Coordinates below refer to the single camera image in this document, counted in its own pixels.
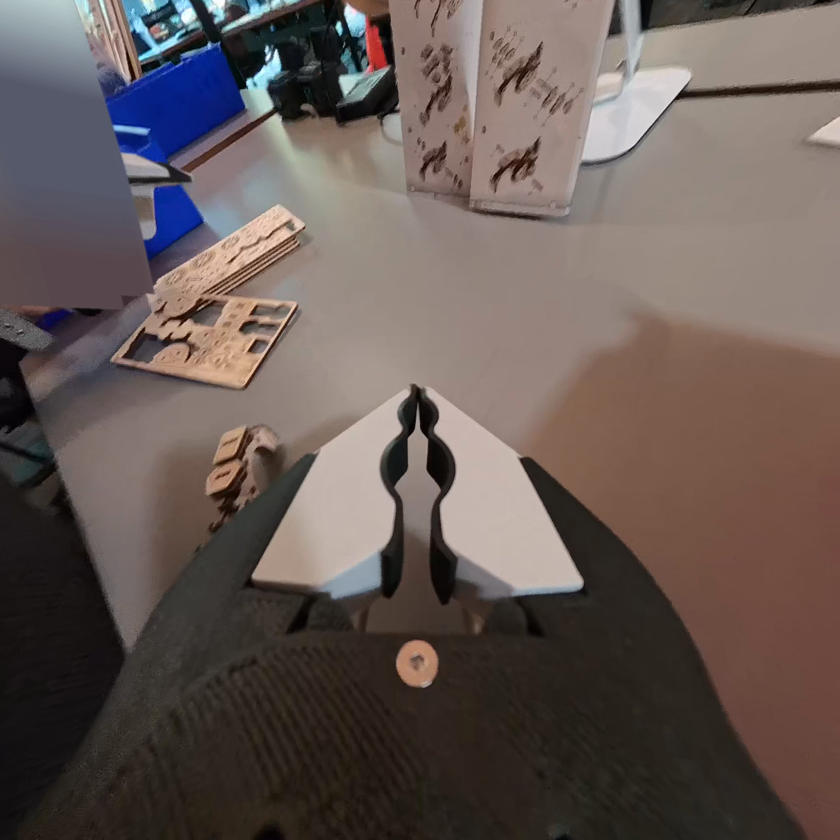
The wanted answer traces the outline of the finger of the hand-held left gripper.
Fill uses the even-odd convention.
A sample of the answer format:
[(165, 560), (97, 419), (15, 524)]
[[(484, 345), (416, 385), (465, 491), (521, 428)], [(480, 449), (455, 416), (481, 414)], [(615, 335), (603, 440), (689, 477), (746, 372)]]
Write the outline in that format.
[(163, 187), (183, 186), (192, 183), (193, 178), (168, 162), (150, 161), (134, 153), (123, 153), (123, 167), (142, 238), (152, 239), (156, 234), (154, 191)]

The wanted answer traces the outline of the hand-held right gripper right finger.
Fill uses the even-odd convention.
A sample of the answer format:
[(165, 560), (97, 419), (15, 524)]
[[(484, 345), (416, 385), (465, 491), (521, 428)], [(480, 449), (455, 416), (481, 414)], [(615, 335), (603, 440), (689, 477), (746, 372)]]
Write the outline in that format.
[(518, 452), (434, 389), (418, 391), (437, 486), (429, 568), (442, 604), (582, 592), (578, 571)]

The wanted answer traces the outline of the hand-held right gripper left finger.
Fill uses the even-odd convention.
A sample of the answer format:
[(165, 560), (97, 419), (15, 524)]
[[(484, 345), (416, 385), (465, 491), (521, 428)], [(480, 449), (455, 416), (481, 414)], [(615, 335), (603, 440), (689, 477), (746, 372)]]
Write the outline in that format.
[(410, 385), (320, 447), (252, 573), (255, 586), (337, 602), (394, 595), (404, 561), (396, 485), (417, 408)]

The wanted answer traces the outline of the wooden model assembly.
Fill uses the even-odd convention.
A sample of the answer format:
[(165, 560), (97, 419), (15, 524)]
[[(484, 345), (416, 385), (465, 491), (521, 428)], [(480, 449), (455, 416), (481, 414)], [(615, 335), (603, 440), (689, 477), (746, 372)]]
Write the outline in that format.
[(282, 460), (280, 438), (267, 425), (238, 426), (220, 437), (205, 482), (205, 497), (216, 509), (209, 538), (267, 490), (279, 477)]

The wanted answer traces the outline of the stack of wooden sheets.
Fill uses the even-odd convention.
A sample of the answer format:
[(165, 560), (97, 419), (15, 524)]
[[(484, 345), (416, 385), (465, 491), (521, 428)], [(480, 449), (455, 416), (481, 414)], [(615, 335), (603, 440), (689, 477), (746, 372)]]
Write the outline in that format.
[(276, 205), (154, 284), (156, 296), (225, 295), (300, 246), (305, 223)]

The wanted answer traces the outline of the punched wooden part sheet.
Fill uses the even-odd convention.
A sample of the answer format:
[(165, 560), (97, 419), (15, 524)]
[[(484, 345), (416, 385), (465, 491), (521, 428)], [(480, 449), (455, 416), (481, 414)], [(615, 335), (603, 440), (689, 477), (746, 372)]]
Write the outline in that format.
[(154, 298), (111, 362), (243, 390), (297, 313), (295, 301), (168, 292)]

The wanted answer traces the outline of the grey desk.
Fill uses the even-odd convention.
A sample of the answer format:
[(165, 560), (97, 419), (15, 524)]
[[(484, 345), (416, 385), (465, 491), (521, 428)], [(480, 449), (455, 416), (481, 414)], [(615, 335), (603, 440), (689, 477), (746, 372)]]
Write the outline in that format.
[(756, 763), (838, 838), (838, 90), (678, 100), (534, 222), (410, 197), (399, 121), (270, 119), (194, 174), (201, 248), (281, 204), (245, 293), (298, 314), (242, 392), (110, 363), (27, 375), (124, 648), (212, 516), (220, 434), (293, 461), (411, 383), (540, 462), (644, 562)]

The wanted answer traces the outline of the short blue plastic bin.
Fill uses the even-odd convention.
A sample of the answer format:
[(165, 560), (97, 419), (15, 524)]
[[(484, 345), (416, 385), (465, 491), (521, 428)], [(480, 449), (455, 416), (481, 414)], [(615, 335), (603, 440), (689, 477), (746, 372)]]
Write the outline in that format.
[[(168, 162), (150, 129), (117, 124), (113, 127), (123, 162), (123, 153), (134, 153), (150, 161)], [(186, 234), (203, 224), (186, 185), (158, 188), (154, 191), (156, 234), (143, 239), (148, 259), (158, 256)]]

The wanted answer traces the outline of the long blue plastic bin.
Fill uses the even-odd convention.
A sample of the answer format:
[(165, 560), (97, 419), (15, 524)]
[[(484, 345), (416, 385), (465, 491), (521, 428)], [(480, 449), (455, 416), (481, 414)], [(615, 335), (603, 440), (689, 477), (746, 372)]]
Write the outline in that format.
[(220, 45), (165, 64), (106, 98), (115, 125), (150, 131), (166, 158), (245, 110)]

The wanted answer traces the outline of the black flat box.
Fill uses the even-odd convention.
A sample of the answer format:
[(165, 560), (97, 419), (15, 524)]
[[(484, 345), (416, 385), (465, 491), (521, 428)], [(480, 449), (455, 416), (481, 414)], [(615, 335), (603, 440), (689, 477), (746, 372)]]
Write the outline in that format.
[(344, 125), (394, 112), (399, 104), (396, 70), (393, 65), (376, 70), (355, 82), (335, 108), (335, 121)]

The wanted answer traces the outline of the person's black sweater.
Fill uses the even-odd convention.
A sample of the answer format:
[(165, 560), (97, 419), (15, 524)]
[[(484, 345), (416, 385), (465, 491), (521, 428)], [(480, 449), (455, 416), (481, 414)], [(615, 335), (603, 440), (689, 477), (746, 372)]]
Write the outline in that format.
[(68, 502), (1, 478), (1, 837), (78, 751), (123, 646)]

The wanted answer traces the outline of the printed instruction stand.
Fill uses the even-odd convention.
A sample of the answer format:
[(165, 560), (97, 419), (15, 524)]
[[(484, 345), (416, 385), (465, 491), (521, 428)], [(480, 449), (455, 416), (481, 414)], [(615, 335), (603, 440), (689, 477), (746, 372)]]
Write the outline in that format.
[(614, 6), (391, 1), (407, 190), (567, 214)]

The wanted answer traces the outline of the white monitor stand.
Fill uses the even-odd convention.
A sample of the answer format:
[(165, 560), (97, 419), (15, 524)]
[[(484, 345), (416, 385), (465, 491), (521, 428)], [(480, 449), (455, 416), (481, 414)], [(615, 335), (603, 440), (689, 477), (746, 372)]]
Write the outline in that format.
[(692, 74), (684, 66), (638, 68), (644, 46), (641, 3), (617, 3), (624, 58), (613, 71), (599, 75), (581, 163), (597, 165), (615, 161), (632, 151), (678, 95)]

